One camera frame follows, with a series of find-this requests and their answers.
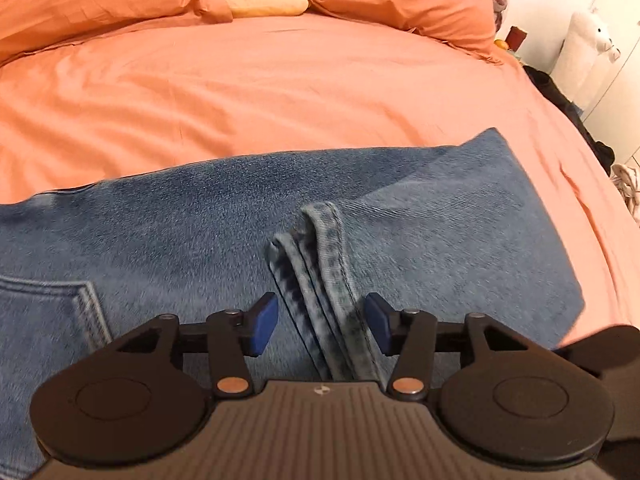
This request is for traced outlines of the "blue denim jeans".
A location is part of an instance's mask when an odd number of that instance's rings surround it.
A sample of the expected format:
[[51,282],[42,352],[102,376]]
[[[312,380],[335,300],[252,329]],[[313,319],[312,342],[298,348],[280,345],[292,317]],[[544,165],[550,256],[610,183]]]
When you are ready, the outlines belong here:
[[1,474],[42,457],[45,379],[162,313],[201,322],[265,292],[280,321],[256,379],[377,380],[376,292],[443,321],[482,312],[553,347],[584,308],[506,140],[235,157],[50,191],[1,209]]

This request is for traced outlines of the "black clothing pile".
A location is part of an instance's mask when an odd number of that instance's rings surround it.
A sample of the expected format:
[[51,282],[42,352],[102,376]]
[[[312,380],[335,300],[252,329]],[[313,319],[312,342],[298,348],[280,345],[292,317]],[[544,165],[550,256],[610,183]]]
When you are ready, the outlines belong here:
[[551,102],[560,112],[562,112],[578,130],[582,138],[588,144],[593,155],[597,157],[598,162],[602,166],[605,174],[609,177],[615,160],[615,153],[612,148],[601,141],[593,139],[591,133],[586,129],[577,107],[570,102],[566,96],[560,91],[552,78],[541,70],[536,70],[532,66],[523,66],[529,80],[537,88],[537,90]]

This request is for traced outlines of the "orange bed sheet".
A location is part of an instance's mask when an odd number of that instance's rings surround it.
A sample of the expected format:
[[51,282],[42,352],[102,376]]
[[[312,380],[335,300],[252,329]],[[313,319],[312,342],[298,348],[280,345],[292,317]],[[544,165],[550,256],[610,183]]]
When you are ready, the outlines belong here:
[[639,229],[573,124],[510,56],[306,13],[160,18],[1,70],[1,199],[235,155],[508,141],[582,285],[570,339],[639,321]]

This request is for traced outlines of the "orange fruit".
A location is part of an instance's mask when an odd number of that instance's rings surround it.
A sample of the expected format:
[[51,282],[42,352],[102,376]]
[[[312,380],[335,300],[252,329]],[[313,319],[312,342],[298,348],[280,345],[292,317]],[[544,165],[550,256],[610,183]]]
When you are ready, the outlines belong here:
[[509,50],[509,45],[502,39],[496,39],[495,45],[502,50],[505,50],[505,51]]

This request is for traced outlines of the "dark red cup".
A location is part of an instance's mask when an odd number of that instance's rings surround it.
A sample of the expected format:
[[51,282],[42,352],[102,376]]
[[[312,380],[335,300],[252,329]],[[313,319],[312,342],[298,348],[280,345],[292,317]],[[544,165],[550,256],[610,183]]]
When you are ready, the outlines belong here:
[[518,52],[518,49],[523,44],[524,40],[527,38],[528,32],[526,30],[519,28],[518,26],[513,25],[508,34],[506,35],[506,39],[504,40],[508,45],[508,48],[512,52]]

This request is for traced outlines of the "white alpaca plush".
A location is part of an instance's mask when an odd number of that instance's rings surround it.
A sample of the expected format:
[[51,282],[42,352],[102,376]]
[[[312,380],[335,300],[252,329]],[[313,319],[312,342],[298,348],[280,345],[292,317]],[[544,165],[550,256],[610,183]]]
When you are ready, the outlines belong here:
[[570,18],[550,77],[562,95],[574,101],[599,58],[615,63],[620,58],[620,49],[597,13],[576,11]]

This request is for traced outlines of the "pink plush bear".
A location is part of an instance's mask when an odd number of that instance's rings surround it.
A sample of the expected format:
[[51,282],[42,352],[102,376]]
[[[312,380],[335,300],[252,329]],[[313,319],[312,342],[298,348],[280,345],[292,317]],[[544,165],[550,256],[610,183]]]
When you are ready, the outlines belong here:
[[499,30],[503,22],[503,13],[508,7],[508,0],[492,0],[492,8],[494,9],[495,29]]

